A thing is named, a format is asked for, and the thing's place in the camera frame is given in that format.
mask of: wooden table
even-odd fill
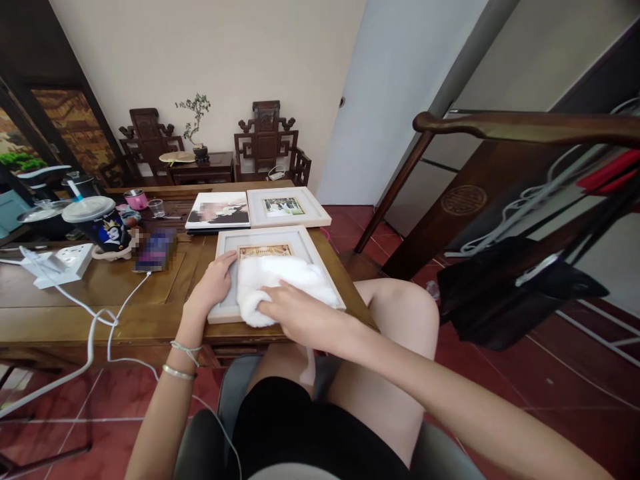
[[[292,187],[286,182],[222,183],[218,185],[182,185],[145,189],[148,198],[162,198],[167,214],[188,212],[200,191],[246,191]],[[121,195],[128,189],[110,189]],[[142,359],[160,366],[170,350],[181,318],[182,306],[214,260],[217,236],[190,237],[184,233],[184,220],[146,221],[146,230],[174,227],[179,230],[177,252],[168,271],[158,272],[132,296],[115,330],[112,356]],[[342,296],[347,312],[375,328],[369,310],[353,282],[320,229],[309,229],[322,260]],[[81,281],[63,286],[70,294],[94,311],[108,308],[117,313],[130,292],[142,280],[131,271],[133,260],[92,260]],[[0,360],[31,361],[38,367],[83,365],[87,355],[87,336],[91,317],[56,290],[38,290],[33,276],[15,265],[0,263]],[[109,328],[98,323],[95,330],[94,367],[105,367]],[[238,355],[263,351],[269,343],[286,341],[279,325],[254,329],[244,323],[207,325],[202,360],[212,366],[224,366]],[[108,366],[131,366],[126,362]]]
[[[174,163],[167,167],[167,174],[176,185],[189,181],[205,181],[210,183],[232,182],[232,152],[210,153],[208,163]]]

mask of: fluffy white cloth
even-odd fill
[[[238,260],[237,300],[240,316],[252,327],[267,327],[275,320],[258,312],[262,300],[271,301],[261,287],[278,287],[280,280],[336,308],[338,298],[324,272],[296,257],[248,257]]]

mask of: smartphone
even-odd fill
[[[140,248],[133,271],[163,271],[167,269],[176,242],[176,230],[155,229]]]

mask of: small pink cup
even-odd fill
[[[134,210],[144,210],[149,206],[145,192],[140,189],[125,192],[125,200]]]

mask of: hand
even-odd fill
[[[214,305],[225,299],[231,288],[229,267],[235,262],[236,257],[235,251],[228,251],[209,264],[185,303],[185,313],[204,319]]]
[[[260,302],[258,311],[280,322],[290,340],[340,356],[347,333],[360,322],[284,280],[280,280],[280,285],[262,288],[272,301]]]

